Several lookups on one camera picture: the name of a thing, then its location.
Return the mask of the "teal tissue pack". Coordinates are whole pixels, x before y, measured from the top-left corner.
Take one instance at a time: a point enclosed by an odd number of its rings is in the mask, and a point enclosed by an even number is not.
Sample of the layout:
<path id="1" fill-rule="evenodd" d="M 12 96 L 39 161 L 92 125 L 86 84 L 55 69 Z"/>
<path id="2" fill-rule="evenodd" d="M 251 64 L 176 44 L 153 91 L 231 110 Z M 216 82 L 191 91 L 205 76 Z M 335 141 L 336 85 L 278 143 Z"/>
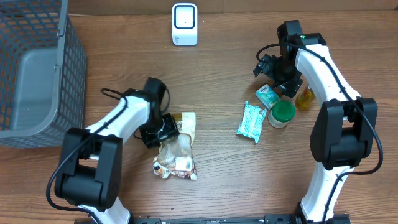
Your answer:
<path id="1" fill-rule="evenodd" d="M 256 97 L 268 110 L 280 101 L 278 94 L 268 84 L 256 91 Z"/>

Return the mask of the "brown snack wrapper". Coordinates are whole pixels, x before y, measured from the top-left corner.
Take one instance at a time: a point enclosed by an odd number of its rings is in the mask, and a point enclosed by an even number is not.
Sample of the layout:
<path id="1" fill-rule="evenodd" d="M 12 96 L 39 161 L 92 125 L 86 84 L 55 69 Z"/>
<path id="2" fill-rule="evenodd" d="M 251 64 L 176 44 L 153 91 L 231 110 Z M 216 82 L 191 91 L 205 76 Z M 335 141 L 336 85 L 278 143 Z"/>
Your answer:
<path id="1" fill-rule="evenodd" d="M 173 114 L 179 135 L 162 142 L 152 169 L 155 175 L 168 179 L 171 175 L 197 180 L 192 144 L 195 138 L 196 114 L 181 112 Z"/>

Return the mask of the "yellow dish soap bottle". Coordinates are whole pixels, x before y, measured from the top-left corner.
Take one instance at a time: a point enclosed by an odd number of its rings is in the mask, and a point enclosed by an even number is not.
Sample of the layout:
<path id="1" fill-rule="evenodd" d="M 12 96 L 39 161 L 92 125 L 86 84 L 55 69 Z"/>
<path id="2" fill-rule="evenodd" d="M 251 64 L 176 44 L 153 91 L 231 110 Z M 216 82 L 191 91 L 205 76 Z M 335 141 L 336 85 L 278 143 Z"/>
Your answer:
<path id="1" fill-rule="evenodd" d="M 307 85 L 304 91 L 296 97 L 295 106 L 299 110 L 309 110 L 315 98 L 313 90 Z"/>

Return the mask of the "green lid jar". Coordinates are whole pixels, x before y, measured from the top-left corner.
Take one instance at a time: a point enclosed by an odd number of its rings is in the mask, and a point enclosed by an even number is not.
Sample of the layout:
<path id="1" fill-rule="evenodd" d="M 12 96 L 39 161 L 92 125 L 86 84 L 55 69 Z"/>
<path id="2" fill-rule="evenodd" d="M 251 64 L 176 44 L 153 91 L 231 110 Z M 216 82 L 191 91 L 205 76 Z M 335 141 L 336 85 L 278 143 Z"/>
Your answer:
<path id="1" fill-rule="evenodd" d="M 283 128 L 293 120 L 295 113 L 295 106 L 291 102 L 280 100 L 268 115 L 269 124 L 275 128 Z"/>

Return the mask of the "teal snack packet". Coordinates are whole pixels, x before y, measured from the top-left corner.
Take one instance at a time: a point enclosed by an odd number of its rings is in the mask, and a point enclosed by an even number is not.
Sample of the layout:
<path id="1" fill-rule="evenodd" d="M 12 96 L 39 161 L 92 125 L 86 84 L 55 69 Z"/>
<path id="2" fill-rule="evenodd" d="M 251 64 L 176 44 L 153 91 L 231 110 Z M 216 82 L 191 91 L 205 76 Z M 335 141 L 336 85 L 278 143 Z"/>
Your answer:
<path id="1" fill-rule="evenodd" d="M 243 118 L 238 126 L 236 134 L 251 138 L 254 140 L 254 143 L 257 144 L 261 137 L 266 114 L 266 109 L 262 109 L 260 106 L 251 105 L 246 101 L 244 105 Z"/>

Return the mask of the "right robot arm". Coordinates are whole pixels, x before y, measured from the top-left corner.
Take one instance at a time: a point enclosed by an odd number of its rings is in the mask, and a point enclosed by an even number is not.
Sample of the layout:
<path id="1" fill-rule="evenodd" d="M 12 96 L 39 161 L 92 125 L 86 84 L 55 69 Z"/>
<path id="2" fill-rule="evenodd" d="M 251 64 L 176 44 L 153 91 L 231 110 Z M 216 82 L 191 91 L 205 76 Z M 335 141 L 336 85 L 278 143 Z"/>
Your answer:
<path id="1" fill-rule="evenodd" d="M 377 103 L 363 98 L 334 64 L 319 33 L 305 34 L 298 20 L 277 28 L 280 56 L 257 56 L 253 73 L 267 75 L 282 94 L 294 97 L 304 80 L 320 105 L 310 135 L 315 170 L 306 195 L 291 215 L 266 215 L 266 223 L 350 223 L 335 203 L 350 175 L 369 175 L 383 162 L 375 131 Z"/>

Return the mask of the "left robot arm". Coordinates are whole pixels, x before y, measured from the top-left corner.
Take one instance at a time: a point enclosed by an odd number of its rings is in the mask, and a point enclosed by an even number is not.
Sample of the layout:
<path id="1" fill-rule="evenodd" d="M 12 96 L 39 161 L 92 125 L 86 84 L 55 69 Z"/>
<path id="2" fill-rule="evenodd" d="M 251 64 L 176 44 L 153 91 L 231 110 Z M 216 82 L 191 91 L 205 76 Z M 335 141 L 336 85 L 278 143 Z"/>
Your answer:
<path id="1" fill-rule="evenodd" d="M 87 213 L 92 223 L 134 223 L 119 199 L 125 142 L 139 131 L 150 149 L 180 132 L 172 115 L 161 107 L 168 93 L 161 80 L 148 78 L 141 90 L 120 93 L 103 88 L 102 93 L 117 98 L 118 105 L 97 123 L 65 133 L 46 198 L 57 210 Z"/>

